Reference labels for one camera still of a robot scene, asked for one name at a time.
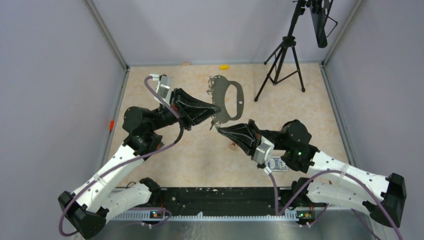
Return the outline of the metal key holder plate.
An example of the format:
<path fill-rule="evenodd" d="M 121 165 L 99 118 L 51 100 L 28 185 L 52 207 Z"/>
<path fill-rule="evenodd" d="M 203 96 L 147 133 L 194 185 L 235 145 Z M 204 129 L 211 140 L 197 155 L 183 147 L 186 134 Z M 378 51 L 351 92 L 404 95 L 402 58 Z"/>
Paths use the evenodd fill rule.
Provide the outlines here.
<path fill-rule="evenodd" d="M 223 75 L 211 76 L 208 80 L 207 94 L 211 96 L 212 103 L 221 111 L 212 117 L 211 123 L 215 126 L 225 124 L 229 121 L 239 120 L 244 111 L 244 91 L 242 85 L 233 80 L 228 80 Z M 236 113 L 230 115 L 228 104 L 235 100 Z"/>

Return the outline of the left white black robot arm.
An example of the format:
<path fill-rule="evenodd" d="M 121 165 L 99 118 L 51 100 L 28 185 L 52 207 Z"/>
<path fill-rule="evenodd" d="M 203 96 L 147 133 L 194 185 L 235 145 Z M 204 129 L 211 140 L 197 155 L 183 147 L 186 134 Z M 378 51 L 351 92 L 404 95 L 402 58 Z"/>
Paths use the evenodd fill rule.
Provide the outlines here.
<path fill-rule="evenodd" d="M 86 240 L 96 236 L 115 216 L 139 205 L 154 207 L 160 202 L 159 185 L 150 178 L 114 193 L 134 168 L 166 150 L 157 130 L 178 124 L 180 140 L 184 131 L 220 112 L 218 106 L 196 99 L 181 88 L 165 96 L 155 92 L 154 96 L 158 108 L 132 106 L 125 111 L 122 127 L 128 136 L 111 159 L 82 186 L 58 197 L 61 220 L 69 221 Z"/>

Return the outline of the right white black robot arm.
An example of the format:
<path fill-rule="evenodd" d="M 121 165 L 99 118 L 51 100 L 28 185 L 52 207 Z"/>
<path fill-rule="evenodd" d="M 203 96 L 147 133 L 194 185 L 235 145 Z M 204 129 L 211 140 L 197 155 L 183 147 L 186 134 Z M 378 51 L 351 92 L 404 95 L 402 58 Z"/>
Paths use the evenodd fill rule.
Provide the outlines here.
<path fill-rule="evenodd" d="M 249 120 L 217 131 L 266 173 L 271 171 L 267 162 L 272 152 L 283 151 L 285 165 L 305 174 L 293 192 L 297 205 L 338 205 L 362 212 L 381 225 L 400 227 L 407 198 L 404 177 L 372 173 L 337 160 L 310 144 L 312 136 L 299 120 L 285 123 L 280 130 L 260 129 Z"/>

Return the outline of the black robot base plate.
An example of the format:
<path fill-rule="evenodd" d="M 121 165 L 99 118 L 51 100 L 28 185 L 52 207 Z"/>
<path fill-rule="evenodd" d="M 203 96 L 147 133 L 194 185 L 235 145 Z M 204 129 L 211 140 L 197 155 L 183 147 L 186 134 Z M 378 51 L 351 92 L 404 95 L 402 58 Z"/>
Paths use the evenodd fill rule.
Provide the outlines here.
<path fill-rule="evenodd" d="M 306 183 L 301 177 L 290 187 L 168 187 L 154 190 L 141 208 L 165 208 L 173 216 L 275 216 Z"/>

